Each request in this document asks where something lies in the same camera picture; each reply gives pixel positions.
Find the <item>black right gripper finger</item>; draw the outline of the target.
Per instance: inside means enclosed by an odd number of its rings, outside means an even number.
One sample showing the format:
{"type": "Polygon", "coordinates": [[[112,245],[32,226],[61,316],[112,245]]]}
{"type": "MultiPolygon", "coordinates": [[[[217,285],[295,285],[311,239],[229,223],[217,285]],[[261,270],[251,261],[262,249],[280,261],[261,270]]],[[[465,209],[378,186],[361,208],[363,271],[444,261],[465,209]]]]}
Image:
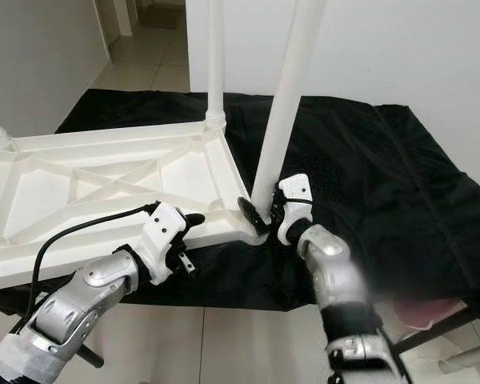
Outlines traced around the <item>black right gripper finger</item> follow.
{"type": "Polygon", "coordinates": [[[266,223],[263,221],[262,216],[258,214],[254,204],[247,198],[239,197],[238,198],[238,207],[242,212],[244,219],[254,228],[255,233],[265,233],[266,232],[266,223]]]}

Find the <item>pink cushion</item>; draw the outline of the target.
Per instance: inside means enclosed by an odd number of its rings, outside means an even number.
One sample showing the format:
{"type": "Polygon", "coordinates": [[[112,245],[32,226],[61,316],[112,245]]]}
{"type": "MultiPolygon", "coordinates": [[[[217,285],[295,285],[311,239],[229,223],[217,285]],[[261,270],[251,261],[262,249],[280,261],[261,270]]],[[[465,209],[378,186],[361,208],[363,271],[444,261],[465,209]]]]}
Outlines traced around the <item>pink cushion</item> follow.
{"type": "Polygon", "coordinates": [[[405,326],[415,330],[428,330],[458,310],[461,299],[402,299],[394,301],[393,305],[398,319],[405,326]]]}

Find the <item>white round plastic base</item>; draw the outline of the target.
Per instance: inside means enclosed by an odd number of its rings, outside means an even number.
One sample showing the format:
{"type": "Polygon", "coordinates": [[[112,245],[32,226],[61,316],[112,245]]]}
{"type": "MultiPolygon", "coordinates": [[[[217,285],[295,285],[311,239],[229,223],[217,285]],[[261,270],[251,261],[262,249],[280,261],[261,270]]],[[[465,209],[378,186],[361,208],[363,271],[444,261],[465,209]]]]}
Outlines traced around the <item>white round plastic base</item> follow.
{"type": "Polygon", "coordinates": [[[443,374],[452,374],[476,366],[480,366],[480,345],[438,362],[438,369],[443,374]]]}

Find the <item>white door frame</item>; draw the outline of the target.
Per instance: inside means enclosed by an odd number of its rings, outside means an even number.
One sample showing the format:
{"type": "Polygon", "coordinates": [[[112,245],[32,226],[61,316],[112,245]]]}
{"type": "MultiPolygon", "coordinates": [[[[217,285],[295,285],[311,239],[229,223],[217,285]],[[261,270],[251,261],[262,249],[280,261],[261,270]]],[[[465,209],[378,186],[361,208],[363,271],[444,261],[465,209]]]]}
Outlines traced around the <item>white door frame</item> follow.
{"type": "Polygon", "coordinates": [[[120,36],[133,37],[137,29],[134,0],[108,0],[112,4],[120,36]]]}

